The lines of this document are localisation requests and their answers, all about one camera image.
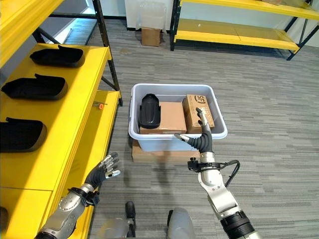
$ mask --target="shelf board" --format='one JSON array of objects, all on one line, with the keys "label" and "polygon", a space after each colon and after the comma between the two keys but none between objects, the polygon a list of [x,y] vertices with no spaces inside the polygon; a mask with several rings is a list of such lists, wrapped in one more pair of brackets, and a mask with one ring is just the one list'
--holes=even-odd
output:
[{"label": "shelf board", "polygon": [[319,20],[319,12],[315,11],[302,0],[283,0],[281,5],[257,0],[180,0],[180,5],[184,2],[237,7]]},{"label": "shelf board", "polygon": [[179,20],[178,39],[299,50],[283,30],[192,19]]},{"label": "shelf board", "polygon": [[0,68],[63,0],[1,0]]},{"label": "shelf board", "polygon": [[34,238],[50,196],[50,191],[0,188],[0,203],[9,216],[7,229],[1,230],[1,238]]},{"label": "shelf board", "polygon": [[[2,187],[53,191],[51,199],[61,195],[106,62],[111,57],[108,47],[73,47],[84,51],[85,63],[80,68],[40,66],[27,56],[8,79],[34,77],[35,73],[63,77],[68,92],[62,99],[18,100],[0,93],[2,122],[6,117],[34,119],[47,127],[45,142],[38,150],[0,154]],[[43,48],[57,45],[38,44],[31,52]]]},{"label": "shelf board", "polygon": [[[102,110],[91,108],[83,131],[73,164],[64,189],[78,187],[84,183],[87,174],[101,161],[106,153],[112,133],[116,115],[118,91],[98,91],[95,101],[106,103]],[[39,229],[45,224],[48,215],[51,215],[57,205],[52,205],[52,191],[0,188],[0,204],[8,210],[9,225],[4,238],[24,239],[34,238]],[[78,219],[76,230],[71,239],[87,237],[93,213],[93,207],[87,207]]]},{"label": "shelf board", "polygon": [[[118,91],[98,91],[96,93],[94,100],[107,105],[102,110],[92,108],[90,111],[63,195],[67,194],[68,188],[81,186],[92,168],[104,159],[112,133],[119,97]],[[76,229],[70,239],[84,239],[87,237],[93,209],[93,207],[85,209],[78,219]]]}]

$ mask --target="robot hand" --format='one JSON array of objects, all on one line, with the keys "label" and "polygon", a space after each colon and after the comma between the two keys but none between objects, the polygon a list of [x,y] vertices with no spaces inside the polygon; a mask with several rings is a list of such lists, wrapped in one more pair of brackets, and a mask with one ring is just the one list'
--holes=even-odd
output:
[{"label": "robot hand", "polygon": [[35,239],[66,239],[75,230],[77,219],[85,207],[95,206],[99,202],[99,192],[96,190],[102,182],[121,172],[117,168],[117,153],[111,153],[98,163],[88,174],[80,188],[71,188],[61,199],[57,210],[49,217]]},{"label": "robot hand", "polygon": [[[208,201],[230,239],[261,239],[234,196],[226,188],[239,170],[239,161],[232,160],[226,163],[215,161],[209,123],[205,114],[199,108],[196,110],[200,117],[198,123],[201,125],[202,135],[199,138],[191,138],[175,134],[177,138],[199,150],[199,162],[191,158],[188,162],[189,170],[199,173],[198,181],[207,192]],[[231,164],[237,166],[224,184],[220,170]]]},{"label": "robot hand", "polygon": [[192,147],[199,150],[200,153],[213,153],[213,139],[211,137],[211,131],[209,127],[208,120],[205,114],[199,109],[196,108],[197,115],[200,117],[198,123],[201,125],[202,134],[199,138],[191,138],[186,135],[181,135],[176,133],[175,136],[180,140],[188,143]]}]

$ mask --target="brown cardboard box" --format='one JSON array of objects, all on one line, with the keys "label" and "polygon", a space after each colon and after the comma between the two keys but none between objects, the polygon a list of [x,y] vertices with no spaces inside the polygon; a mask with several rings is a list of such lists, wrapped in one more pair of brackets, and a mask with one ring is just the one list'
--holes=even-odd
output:
[{"label": "brown cardboard box", "polygon": [[157,128],[140,127],[140,134],[186,133],[186,123],[181,102],[160,102],[160,124]]},{"label": "brown cardboard box", "polygon": [[160,29],[142,27],[142,45],[159,46]]},{"label": "brown cardboard box", "polygon": [[199,158],[198,151],[142,151],[139,142],[133,139],[132,158],[134,163],[181,163],[186,164],[190,158]]},{"label": "brown cardboard box", "polygon": [[196,111],[197,107],[205,112],[210,129],[213,129],[215,126],[206,97],[199,95],[187,95],[186,98],[183,100],[187,133],[201,133],[201,127],[198,123],[198,120],[200,118],[198,117]]}]

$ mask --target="clear plastic bag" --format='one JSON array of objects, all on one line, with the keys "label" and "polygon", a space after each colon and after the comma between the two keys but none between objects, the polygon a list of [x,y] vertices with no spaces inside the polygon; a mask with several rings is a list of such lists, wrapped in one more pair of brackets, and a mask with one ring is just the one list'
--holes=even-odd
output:
[{"label": "clear plastic bag", "polygon": [[143,1],[140,3],[136,30],[149,27],[165,30],[166,5],[162,2]]}]

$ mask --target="white plastic bin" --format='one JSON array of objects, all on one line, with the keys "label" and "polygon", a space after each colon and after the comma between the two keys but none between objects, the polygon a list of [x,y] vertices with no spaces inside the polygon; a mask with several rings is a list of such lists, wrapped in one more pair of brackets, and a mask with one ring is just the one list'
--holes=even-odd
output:
[{"label": "white plastic bin", "polygon": [[[136,139],[143,151],[186,151],[194,150],[187,143],[177,139],[173,134],[139,134],[138,115],[142,98],[146,94],[155,94],[159,101],[182,102],[187,94],[204,95],[212,113],[215,127],[213,139],[227,136],[227,128],[220,112],[213,89],[208,85],[185,84],[136,84],[132,88],[129,134]],[[200,134],[186,134],[189,137],[200,137]]]}]

